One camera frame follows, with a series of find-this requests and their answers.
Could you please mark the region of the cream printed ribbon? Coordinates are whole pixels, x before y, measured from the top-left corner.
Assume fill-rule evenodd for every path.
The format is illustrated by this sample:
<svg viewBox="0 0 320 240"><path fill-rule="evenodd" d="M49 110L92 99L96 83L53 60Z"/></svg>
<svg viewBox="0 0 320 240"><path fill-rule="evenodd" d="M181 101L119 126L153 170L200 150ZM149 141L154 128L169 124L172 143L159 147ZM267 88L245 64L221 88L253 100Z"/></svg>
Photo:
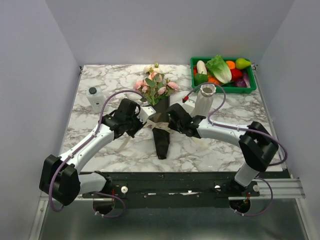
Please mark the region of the cream printed ribbon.
<svg viewBox="0 0 320 240"><path fill-rule="evenodd" d="M168 122L153 122L151 120L147 120L146 124L142 127L143 129L146 128L150 128L150 129L161 129L164 131L167 131L168 133L171 133L172 130L168 127L169 123ZM125 140L123 141L123 143L121 144L121 146L116 150L117 153L120 153L121 151L123 151L126 147L126 145L129 143L129 141L132 139L133 137L131 136L127 136L125 138Z"/></svg>

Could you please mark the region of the peach flower stem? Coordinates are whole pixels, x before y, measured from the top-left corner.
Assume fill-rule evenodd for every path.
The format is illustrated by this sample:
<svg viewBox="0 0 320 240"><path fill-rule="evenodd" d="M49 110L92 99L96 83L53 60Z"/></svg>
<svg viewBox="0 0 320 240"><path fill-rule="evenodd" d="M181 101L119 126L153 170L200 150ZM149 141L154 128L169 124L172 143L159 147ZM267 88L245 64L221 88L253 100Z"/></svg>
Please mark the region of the peach flower stem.
<svg viewBox="0 0 320 240"><path fill-rule="evenodd" d="M144 91L145 98L152 106L156 105L161 97L166 92L163 83L163 75L153 72L149 77L144 79L146 90Z"/></svg>

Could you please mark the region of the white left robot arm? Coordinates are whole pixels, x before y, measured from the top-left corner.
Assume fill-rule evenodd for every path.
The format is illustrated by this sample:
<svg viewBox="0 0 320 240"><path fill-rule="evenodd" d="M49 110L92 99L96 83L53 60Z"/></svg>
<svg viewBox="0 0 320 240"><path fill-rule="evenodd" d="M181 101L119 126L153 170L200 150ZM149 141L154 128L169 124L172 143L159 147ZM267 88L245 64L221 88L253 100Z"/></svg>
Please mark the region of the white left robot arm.
<svg viewBox="0 0 320 240"><path fill-rule="evenodd" d="M123 134L134 137L155 114L151 106L140 106L123 99L119 107L102 116L95 128L77 145L60 156L49 155L41 172L39 189L63 206L71 204L78 195L95 192L104 198L110 194L110 178L93 172L81 175L83 167L104 146Z"/></svg>

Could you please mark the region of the black wrapping paper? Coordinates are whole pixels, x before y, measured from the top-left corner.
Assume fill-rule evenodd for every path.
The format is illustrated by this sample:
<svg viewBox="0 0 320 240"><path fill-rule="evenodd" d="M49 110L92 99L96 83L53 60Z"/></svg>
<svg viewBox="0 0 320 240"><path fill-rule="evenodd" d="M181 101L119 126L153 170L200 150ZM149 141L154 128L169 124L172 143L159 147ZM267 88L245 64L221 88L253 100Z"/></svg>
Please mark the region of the black wrapping paper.
<svg viewBox="0 0 320 240"><path fill-rule="evenodd" d="M150 119L152 122L165 122L169 123L169 116L167 115L167 109L170 106L170 97L166 96L159 100L156 105L152 107L156 111L156 114ZM159 129L152 129L153 141L155 146L156 155L159 160L164 160L167 158L169 145L170 145L170 133Z"/></svg>

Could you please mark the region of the cream flower stem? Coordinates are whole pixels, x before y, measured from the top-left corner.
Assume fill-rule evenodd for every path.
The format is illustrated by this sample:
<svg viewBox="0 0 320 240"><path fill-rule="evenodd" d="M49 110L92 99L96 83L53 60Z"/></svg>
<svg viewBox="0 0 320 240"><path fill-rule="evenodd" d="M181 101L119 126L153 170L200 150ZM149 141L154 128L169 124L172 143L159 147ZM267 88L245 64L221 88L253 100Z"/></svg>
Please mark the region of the cream flower stem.
<svg viewBox="0 0 320 240"><path fill-rule="evenodd" d="M159 73L162 74L163 71L160 69L160 65L156 62L154 64L146 65L143 69L145 74Z"/></svg>

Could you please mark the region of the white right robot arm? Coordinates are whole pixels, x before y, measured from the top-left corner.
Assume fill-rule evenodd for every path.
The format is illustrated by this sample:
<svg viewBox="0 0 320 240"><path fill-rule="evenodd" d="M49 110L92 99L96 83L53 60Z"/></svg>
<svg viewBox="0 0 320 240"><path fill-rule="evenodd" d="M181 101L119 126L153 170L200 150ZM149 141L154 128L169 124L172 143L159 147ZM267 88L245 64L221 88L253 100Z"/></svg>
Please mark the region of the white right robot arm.
<svg viewBox="0 0 320 240"><path fill-rule="evenodd" d="M280 144L257 121L247 126L209 122L205 116L190 116L178 103L170 106L166 113L171 130L197 139L222 141L241 149L245 162L230 183L230 191L236 196L247 192L252 180L267 170L279 150Z"/></svg>

